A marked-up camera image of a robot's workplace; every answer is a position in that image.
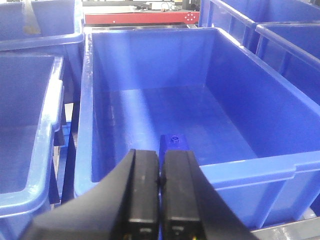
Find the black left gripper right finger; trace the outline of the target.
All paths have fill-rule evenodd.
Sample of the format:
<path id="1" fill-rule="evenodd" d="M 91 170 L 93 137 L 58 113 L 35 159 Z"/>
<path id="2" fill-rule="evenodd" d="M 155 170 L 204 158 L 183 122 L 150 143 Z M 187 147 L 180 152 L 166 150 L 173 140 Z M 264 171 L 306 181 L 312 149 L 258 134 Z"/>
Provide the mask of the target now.
<path id="1" fill-rule="evenodd" d="M 209 183 L 190 150 L 169 150 L 161 170 L 164 240 L 255 240 Z"/>

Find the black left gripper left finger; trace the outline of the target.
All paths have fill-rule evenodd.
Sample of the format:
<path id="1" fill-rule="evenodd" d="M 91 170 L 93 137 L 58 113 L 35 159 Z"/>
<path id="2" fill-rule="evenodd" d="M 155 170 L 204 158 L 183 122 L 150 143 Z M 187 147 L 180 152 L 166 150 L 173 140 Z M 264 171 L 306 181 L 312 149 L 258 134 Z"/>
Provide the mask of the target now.
<path id="1" fill-rule="evenodd" d="M 131 149 L 94 188 L 35 217 L 24 240 L 156 240 L 159 237 L 159 160 Z"/>

